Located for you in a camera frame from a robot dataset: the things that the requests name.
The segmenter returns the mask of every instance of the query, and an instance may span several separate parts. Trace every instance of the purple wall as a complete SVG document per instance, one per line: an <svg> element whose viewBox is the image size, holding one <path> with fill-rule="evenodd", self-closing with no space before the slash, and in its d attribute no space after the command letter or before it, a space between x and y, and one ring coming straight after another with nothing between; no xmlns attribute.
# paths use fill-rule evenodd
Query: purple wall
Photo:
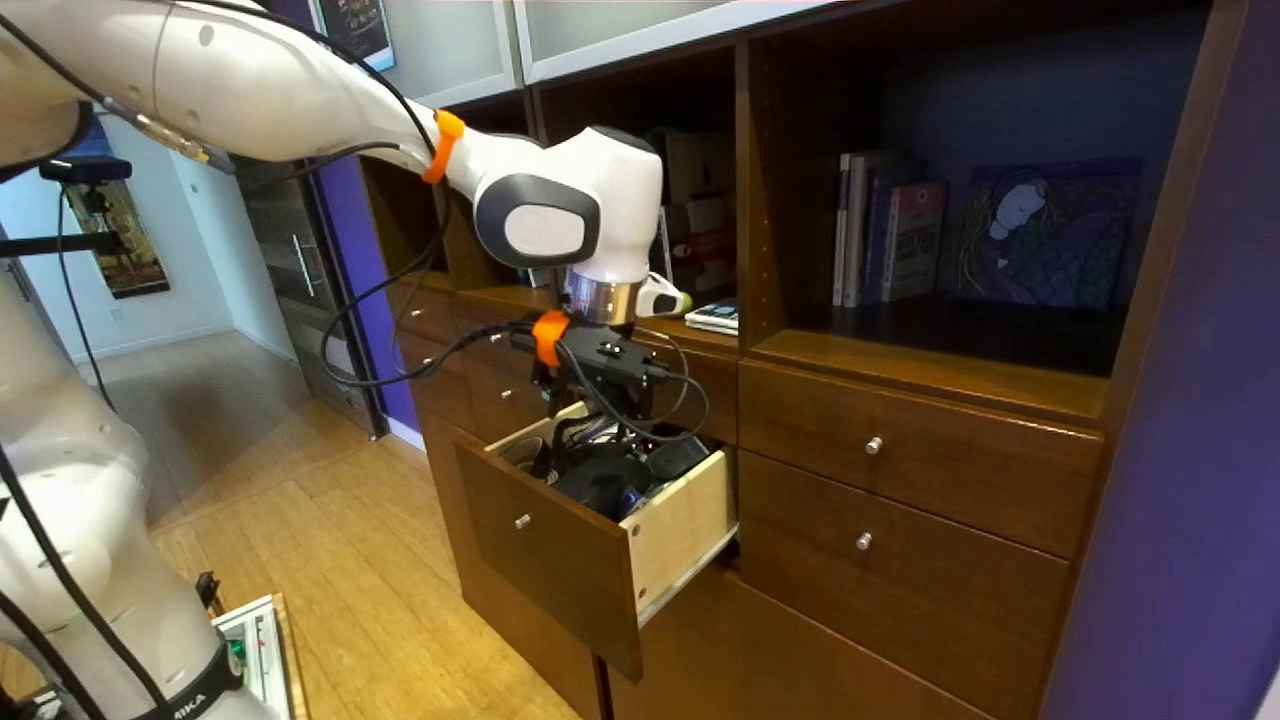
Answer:
<svg viewBox="0 0 1280 720"><path fill-rule="evenodd" d="M1280 661L1280 3L1251 0L1046 720L1242 720Z"/></svg>
<svg viewBox="0 0 1280 720"><path fill-rule="evenodd" d="M312 26L308 0L274 0L273 16L284 16L288 24ZM365 196L361 159L328 163L318 173L318 191L328 205L328 220L331 220L353 290L365 290L365 289L388 280L376 222L373 222L366 196ZM399 376L397 316L385 294L366 294L366 302L361 302L361 327L365 327L376 376ZM417 413L411 413L409 382L385 382L379 397L385 397L385 407L391 418L418 428Z"/></svg>

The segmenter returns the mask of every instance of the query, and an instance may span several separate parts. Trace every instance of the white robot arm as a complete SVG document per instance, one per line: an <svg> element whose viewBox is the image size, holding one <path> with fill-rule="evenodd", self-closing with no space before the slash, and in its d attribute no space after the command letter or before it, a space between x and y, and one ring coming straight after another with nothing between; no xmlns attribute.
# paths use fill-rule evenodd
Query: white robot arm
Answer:
<svg viewBox="0 0 1280 720"><path fill-rule="evenodd" d="M58 152L94 98L187 152L312 159L361 148L470 200L511 266L567 266L567 310L626 323L659 220L659 155L585 128L540 148L397 98L365 68L257 13L198 0L0 0L0 167Z"/></svg>

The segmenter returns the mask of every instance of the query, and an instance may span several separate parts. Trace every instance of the wooden floor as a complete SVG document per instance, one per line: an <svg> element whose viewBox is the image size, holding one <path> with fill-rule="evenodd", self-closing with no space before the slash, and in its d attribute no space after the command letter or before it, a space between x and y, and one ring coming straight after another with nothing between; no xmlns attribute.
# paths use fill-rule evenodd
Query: wooden floor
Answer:
<svg viewBox="0 0 1280 720"><path fill-rule="evenodd" d="M288 609L312 720L567 720L570 709L463 609L429 463L325 413L239 334L104 365L150 442L150 536L226 609Z"/></svg>

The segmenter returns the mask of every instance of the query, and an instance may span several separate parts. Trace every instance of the open drawer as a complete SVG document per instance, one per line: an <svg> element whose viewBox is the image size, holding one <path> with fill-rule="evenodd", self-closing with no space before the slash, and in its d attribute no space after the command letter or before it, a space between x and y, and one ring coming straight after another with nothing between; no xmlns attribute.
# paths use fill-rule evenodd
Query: open drawer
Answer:
<svg viewBox="0 0 1280 720"><path fill-rule="evenodd" d="M736 536L729 459L717 446L633 515L608 518L537 481L555 418L489 446L454 440L474 553L603 664L639 678L639 629Z"/></svg>

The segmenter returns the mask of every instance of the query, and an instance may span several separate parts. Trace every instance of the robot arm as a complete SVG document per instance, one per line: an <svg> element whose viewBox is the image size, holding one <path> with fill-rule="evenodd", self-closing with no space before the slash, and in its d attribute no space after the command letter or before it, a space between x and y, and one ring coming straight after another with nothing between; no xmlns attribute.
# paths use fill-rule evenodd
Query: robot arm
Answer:
<svg viewBox="0 0 1280 720"><path fill-rule="evenodd" d="M598 128L550 148L463 128L243 0L0 0L0 94L0 167L58 152L94 98L194 159L361 148L448 176L489 255L567 262L567 310L589 323L626 323L647 280L654 152Z"/></svg>

